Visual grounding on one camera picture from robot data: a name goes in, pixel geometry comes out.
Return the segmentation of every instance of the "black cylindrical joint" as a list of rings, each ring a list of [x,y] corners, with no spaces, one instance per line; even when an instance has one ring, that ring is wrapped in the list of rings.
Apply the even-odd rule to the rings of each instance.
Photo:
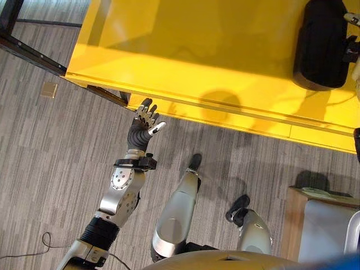
[[[119,227],[101,218],[92,218],[80,240],[98,248],[109,250],[119,232]]]

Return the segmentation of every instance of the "black metal frame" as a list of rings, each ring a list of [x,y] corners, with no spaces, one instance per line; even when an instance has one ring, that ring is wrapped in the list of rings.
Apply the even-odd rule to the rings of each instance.
[[[26,45],[22,41],[14,38],[11,33],[14,29],[15,22],[18,21],[29,21],[31,20],[20,20],[17,17],[19,16],[21,6],[23,5],[24,0],[7,0],[5,2],[4,8],[0,14],[0,48],[24,59],[25,61],[38,66],[54,75],[64,76],[66,74],[66,67],[59,64],[53,59],[45,56],[44,54],[38,52],[37,50]],[[65,25],[65,26],[75,26],[75,24],[66,24],[60,22],[49,22],[44,21],[46,24],[53,25]],[[122,107],[128,106],[128,95],[127,93],[120,92],[120,97],[112,94],[111,92],[101,88],[89,85],[87,88],[84,88],[102,98],[105,98],[115,104],[118,104]]]

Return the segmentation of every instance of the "silver metal part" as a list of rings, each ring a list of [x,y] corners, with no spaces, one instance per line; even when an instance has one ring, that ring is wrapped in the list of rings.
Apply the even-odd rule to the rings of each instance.
[[[153,128],[150,128],[147,132],[149,133],[149,135],[153,136],[154,134],[156,134],[157,132],[159,132],[160,130],[165,128],[166,125],[167,125],[166,122],[160,122],[159,124],[157,124]]]
[[[117,183],[120,175],[125,177],[121,177],[118,186],[114,187],[113,182]],[[143,171],[131,168],[115,168],[110,187],[102,198],[100,209],[95,213],[95,216],[111,221],[121,228],[134,211],[137,195],[144,182],[145,174]]]
[[[180,252],[188,236],[197,194],[198,177],[186,171],[166,204],[152,237],[152,247],[163,257]]]
[[[126,152],[125,159],[139,159],[141,156],[145,156],[144,151],[138,149],[129,149]]]
[[[111,186],[115,190],[123,190],[134,179],[133,169],[115,168],[111,177]]]
[[[360,27],[360,14],[346,13],[344,19],[349,23]]]
[[[76,239],[56,270],[65,269],[68,262],[75,257],[84,259],[91,263],[98,263],[101,259],[106,259],[108,256],[108,251],[95,247],[80,239]]]
[[[237,250],[271,254],[272,239],[269,228],[255,211],[249,209],[239,231]]]
[[[153,113],[151,111],[147,112],[149,107],[144,106],[143,104],[135,112],[135,119],[148,123],[149,129],[154,127],[154,120],[152,119]]]

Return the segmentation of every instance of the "robotic hand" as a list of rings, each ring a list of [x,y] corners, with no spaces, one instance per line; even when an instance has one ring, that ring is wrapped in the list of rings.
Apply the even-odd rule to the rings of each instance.
[[[139,202],[139,192],[145,182],[144,171],[156,169],[152,154],[145,156],[145,152],[150,139],[166,123],[155,125],[159,114],[155,113],[156,105],[149,110],[151,103],[152,100],[147,98],[137,109],[128,132],[128,151],[124,159],[118,159],[114,164],[110,186],[100,208],[57,270],[95,269],[104,265],[110,246]]]

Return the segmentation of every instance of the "gray carpet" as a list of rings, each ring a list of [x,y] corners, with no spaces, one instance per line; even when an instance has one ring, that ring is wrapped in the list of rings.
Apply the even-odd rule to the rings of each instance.
[[[78,30],[18,23],[14,35],[68,65]],[[46,231],[55,245],[72,243],[107,189],[112,164],[126,151],[132,113],[8,53],[0,51],[0,59],[0,256],[44,250]],[[55,99],[39,96],[44,81],[58,83]],[[360,196],[355,155],[162,119],[168,126],[148,148],[158,168],[146,174],[140,204],[111,248],[132,269],[151,263],[156,219],[195,152],[204,156],[202,186],[188,239],[198,244],[236,248],[238,231],[224,214],[245,192],[271,230],[275,255],[286,190],[296,178],[318,185],[321,173],[331,190]],[[0,269],[55,269],[65,252],[3,259]],[[124,267],[110,258],[104,269]]]

